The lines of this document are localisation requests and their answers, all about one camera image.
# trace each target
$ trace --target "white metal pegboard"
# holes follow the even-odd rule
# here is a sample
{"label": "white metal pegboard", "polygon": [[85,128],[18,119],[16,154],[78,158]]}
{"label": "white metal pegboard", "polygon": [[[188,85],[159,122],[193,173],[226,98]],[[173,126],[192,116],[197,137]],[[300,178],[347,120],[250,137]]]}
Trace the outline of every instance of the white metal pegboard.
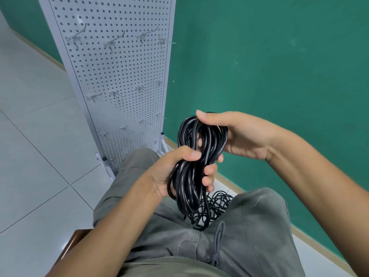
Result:
{"label": "white metal pegboard", "polygon": [[[157,150],[175,0],[39,1],[95,141],[112,169],[132,149]],[[70,38],[77,33],[79,39]]]}

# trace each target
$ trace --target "hand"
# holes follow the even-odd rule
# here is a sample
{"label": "hand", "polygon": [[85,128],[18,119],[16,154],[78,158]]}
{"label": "hand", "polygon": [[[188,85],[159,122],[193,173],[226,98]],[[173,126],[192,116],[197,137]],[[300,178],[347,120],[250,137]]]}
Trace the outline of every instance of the hand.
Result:
{"label": "hand", "polygon": [[[154,165],[142,175],[142,177],[148,177],[149,181],[154,183],[157,189],[157,194],[163,198],[168,196],[166,185],[169,175],[176,163],[181,159],[187,161],[196,161],[199,160],[200,157],[201,152],[199,151],[194,151],[188,146],[179,147],[178,149],[166,153],[162,158],[155,162]],[[206,176],[203,177],[202,183],[207,187],[208,192],[214,191],[214,174],[217,172],[217,170],[218,166],[215,163],[204,168],[204,173]]]}
{"label": "hand", "polygon": [[268,159],[268,152],[282,128],[269,121],[241,112],[220,114],[196,111],[197,118],[209,125],[228,126],[224,151],[254,159]]}

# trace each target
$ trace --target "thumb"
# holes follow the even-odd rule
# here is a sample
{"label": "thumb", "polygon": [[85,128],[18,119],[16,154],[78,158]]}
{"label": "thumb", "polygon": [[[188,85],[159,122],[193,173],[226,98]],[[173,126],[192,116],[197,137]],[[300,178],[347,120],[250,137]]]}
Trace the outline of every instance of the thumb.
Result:
{"label": "thumb", "polygon": [[196,111],[196,116],[202,123],[218,126],[234,126],[237,117],[236,114],[236,112],[223,112],[220,114],[215,114],[205,113],[200,110]]}
{"label": "thumb", "polygon": [[195,151],[190,147],[184,145],[179,147],[178,149],[166,153],[163,158],[164,157],[168,158],[168,160],[174,165],[182,159],[187,161],[199,160],[201,157],[201,152]]}

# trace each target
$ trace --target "baseboard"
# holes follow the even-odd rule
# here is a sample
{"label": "baseboard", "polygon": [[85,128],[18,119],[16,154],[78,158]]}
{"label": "baseboard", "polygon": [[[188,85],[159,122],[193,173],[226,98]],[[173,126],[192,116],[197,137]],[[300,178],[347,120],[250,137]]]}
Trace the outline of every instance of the baseboard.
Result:
{"label": "baseboard", "polygon": [[29,45],[31,48],[33,48],[35,51],[37,51],[39,54],[41,54],[43,57],[45,57],[46,59],[48,59],[51,63],[54,63],[55,65],[57,65],[60,69],[62,69],[63,71],[65,71],[64,65],[60,62],[58,62],[57,60],[55,60],[51,55],[49,55],[48,53],[44,52],[42,49],[40,49],[38,46],[36,46],[34,43],[30,42],[28,39],[26,39],[25,37],[23,37],[21,34],[19,34],[18,32],[14,31],[13,29],[11,29],[9,27],[10,31],[18,38],[20,39],[22,42],[25,42],[27,45]]}
{"label": "baseboard", "polygon": [[[165,140],[165,143],[167,143],[168,146],[170,146],[172,148],[177,148],[178,147],[178,145],[176,143],[174,143],[172,140],[168,139],[167,137],[164,137],[164,140]],[[239,186],[237,186],[236,184],[234,184],[233,182],[231,182],[230,180],[228,180],[226,177],[224,177],[223,175],[221,175],[219,173],[215,174],[215,179],[217,179],[218,181],[223,183],[226,187],[230,188],[231,190],[233,190],[237,194],[240,194],[240,193],[244,192],[243,189],[241,189]],[[294,225],[291,225],[291,230],[292,230],[292,233],[296,237],[300,238],[303,242],[305,242],[310,247],[312,247],[314,250],[316,250],[317,252],[319,252],[320,254],[325,256],[327,259],[329,259],[335,265],[340,267],[342,270],[346,271],[348,274],[350,274],[353,277],[357,277],[355,272],[351,269],[350,265],[346,261],[341,259],[339,256],[337,256],[335,253],[328,250],[322,244],[320,244],[319,242],[317,242],[316,240],[314,240],[313,238],[308,236],[306,233],[304,233],[303,231],[301,231],[300,229],[298,229]]]}

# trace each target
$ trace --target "drawstring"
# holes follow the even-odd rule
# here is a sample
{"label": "drawstring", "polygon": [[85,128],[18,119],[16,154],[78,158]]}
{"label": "drawstring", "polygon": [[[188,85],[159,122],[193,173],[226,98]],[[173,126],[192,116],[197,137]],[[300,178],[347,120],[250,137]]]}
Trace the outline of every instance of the drawstring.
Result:
{"label": "drawstring", "polygon": [[209,264],[215,267],[219,265],[218,258],[219,258],[219,251],[220,251],[220,242],[223,237],[224,228],[225,228],[225,223],[220,222],[214,234],[214,241],[213,241],[214,250],[213,250],[213,256],[211,257]]}

